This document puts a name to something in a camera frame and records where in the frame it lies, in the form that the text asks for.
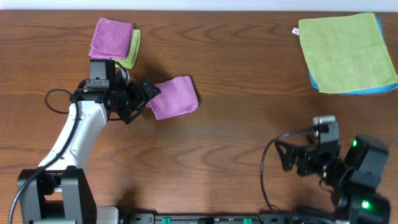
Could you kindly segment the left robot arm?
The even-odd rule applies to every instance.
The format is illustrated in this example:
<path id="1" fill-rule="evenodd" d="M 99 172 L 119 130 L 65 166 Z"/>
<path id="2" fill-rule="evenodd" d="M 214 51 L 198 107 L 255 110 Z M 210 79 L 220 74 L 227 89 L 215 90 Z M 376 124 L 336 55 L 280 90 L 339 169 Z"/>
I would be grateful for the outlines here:
<path id="1" fill-rule="evenodd" d="M 36 169 L 21 171 L 8 222 L 20 206 L 24 223 L 122 223 L 118 208 L 97 206 L 85 169 L 111 115 L 129 124 L 160 92 L 144 77 L 132 81 L 119 62 L 90 60 L 90 76 L 67 93 L 67 121 L 53 148 Z"/>

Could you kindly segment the purple microfiber cloth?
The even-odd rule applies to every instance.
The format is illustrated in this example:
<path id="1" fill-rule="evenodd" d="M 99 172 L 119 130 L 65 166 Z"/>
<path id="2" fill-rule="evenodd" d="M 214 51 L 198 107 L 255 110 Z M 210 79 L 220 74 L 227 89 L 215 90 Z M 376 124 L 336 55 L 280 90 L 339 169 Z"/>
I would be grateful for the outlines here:
<path id="1" fill-rule="evenodd" d="M 180 76 L 155 86 L 160 93 L 146 105 L 156 120 L 191 113 L 198 108 L 198 97 L 190 76 Z"/>

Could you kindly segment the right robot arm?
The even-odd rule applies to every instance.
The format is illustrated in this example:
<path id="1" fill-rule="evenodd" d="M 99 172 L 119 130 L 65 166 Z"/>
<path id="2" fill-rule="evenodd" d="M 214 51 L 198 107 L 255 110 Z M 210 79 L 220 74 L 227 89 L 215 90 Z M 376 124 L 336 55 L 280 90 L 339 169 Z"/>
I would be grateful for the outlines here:
<path id="1" fill-rule="evenodd" d="M 297 174 L 318 174 L 332 187 L 336 218 L 350 223 L 389 223 L 391 205 L 376 192 L 389 157 L 388 146 L 366 135 L 355 136 L 344 159 L 339 158 L 337 140 L 298 146 L 277 140 L 285 171 L 297 166 Z"/>

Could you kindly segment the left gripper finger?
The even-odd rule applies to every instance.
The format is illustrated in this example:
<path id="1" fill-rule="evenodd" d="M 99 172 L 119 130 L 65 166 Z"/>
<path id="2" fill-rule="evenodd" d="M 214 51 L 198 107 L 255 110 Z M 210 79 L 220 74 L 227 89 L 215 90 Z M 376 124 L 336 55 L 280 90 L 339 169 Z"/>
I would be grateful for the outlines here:
<path id="1" fill-rule="evenodd" d="M 134 121 L 142 112 L 144 105 L 125 105 L 123 108 L 123 122 L 130 124 Z"/>
<path id="2" fill-rule="evenodd" d="M 146 101 L 150 101 L 161 93 L 161 90 L 153 85 L 148 78 L 142 77 L 139 79 L 139 83 L 146 96 Z"/>

